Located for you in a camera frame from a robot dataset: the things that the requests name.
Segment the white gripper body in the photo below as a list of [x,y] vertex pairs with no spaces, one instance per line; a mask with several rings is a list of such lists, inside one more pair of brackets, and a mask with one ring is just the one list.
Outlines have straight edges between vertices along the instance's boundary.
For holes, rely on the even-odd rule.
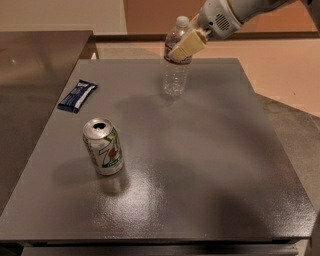
[[242,23],[227,0],[206,0],[199,11],[198,25],[211,40],[224,40],[238,31]]

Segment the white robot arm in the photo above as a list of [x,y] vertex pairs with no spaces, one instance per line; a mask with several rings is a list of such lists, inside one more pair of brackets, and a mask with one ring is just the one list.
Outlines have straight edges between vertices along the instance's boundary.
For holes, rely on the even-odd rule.
[[208,41],[224,40],[252,18],[296,0],[206,0],[191,26],[167,56],[179,63],[205,48]]

